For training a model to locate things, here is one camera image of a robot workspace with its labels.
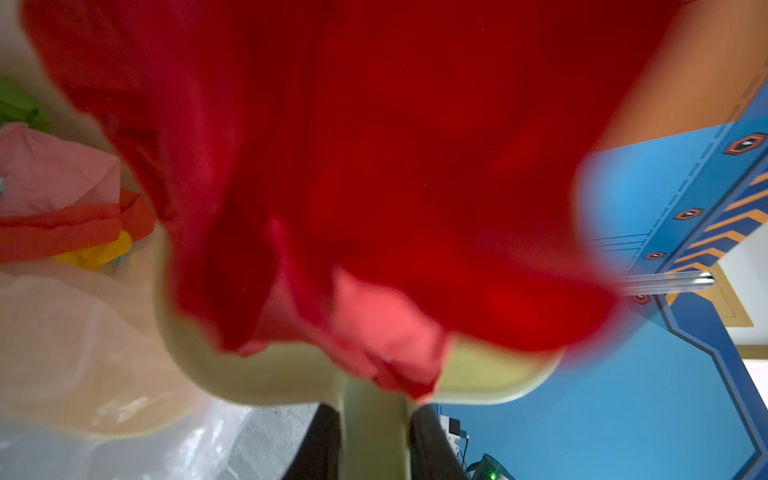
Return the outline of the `large pink paper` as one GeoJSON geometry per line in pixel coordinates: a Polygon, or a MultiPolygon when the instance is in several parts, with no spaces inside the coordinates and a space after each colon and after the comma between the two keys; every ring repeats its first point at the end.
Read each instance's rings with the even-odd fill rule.
{"type": "Polygon", "coordinates": [[[1,128],[3,217],[116,203],[120,176],[120,161],[111,154],[34,130],[25,123],[1,128]]]}

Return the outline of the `green dustpan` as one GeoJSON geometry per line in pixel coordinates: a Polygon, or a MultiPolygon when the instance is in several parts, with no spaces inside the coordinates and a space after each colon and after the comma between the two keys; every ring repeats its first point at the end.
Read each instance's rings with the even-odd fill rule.
{"type": "Polygon", "coordinates": [[[419,406],[369,380],[347,375],[319,348],[276,342],[241,357],[220,352],[180,312],[168,292],[171,246],[154,235],[154,306],[166,349],[184,374],[208,393],[250,406],[326,404],[340,415],[338,479],[411,479],[410,420],[419,406]]]}

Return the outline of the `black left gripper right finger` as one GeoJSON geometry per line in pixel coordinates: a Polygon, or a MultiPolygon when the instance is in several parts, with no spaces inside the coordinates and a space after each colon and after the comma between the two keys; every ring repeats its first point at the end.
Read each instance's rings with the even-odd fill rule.
{"type": "Polygon", "coordinates": [[[409,448],[412,480],[467,480],[430,406],[411,416],[409,448]]]}

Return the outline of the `green paper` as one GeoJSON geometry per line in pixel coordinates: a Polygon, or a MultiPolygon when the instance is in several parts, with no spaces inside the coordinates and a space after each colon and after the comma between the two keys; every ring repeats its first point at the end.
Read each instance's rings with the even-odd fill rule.
{"type": "Polygon", "coordinates": [[[41,104],[7,78],[0,85],[1,124],[26,123],[30,128],[52,132],[52,121],[41,104]]]}

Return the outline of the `large red paper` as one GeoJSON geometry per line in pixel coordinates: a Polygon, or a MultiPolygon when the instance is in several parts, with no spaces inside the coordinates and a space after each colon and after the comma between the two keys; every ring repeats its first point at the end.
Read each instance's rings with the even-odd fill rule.
{"type": "Polygon", "coordinates": [[[417,401],[455,335],[545,352],[619,299],[573,184],[678,1],[25,1],[220,349],[314,344],[417,401]]]}

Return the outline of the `aluminium corner post right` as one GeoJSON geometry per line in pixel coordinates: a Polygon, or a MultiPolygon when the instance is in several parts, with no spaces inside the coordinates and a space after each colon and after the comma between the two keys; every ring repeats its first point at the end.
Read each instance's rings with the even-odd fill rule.
{"type": "Polygon", "coordinates": [[[637,296],[699,292],[715,284],[716,280],[709,272],[686,271],[623,276],[613,286],[622,295],[637,296]]]}

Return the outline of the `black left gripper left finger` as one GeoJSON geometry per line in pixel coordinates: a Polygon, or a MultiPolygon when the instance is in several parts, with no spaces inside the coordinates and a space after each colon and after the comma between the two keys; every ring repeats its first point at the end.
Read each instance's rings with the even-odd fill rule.
{"type": "Polygon", "coordinates": [[[337,480],[341,451],[340,415],[320,404],[283,480],[337,480]]]}

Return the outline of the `clear plastic bin liner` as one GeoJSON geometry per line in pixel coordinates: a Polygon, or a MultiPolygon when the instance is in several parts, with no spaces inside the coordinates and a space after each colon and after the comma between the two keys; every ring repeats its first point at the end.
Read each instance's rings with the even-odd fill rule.
{"type": "MultiPolygon", "coordinates": [[[[1,78],[69,139],[14,1],[1,5],[1,78]]],[[[1,262],[1,475],[5,479],[214,479],[247,410],[215,400],[171,360],[151,299],[152,233],[98,271],[1,262]]]]}

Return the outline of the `yellow paper ball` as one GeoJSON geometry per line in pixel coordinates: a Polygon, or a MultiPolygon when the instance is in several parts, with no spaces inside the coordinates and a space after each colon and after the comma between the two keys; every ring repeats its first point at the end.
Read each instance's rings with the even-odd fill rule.
{"type": "Polygon", "coordinates": [[[133,245],[131,235],[122,230],[112,242],[55,255],[52,260],[67,263],[89,271],[98,271],[106,264],[129,253],[133,245]]]}

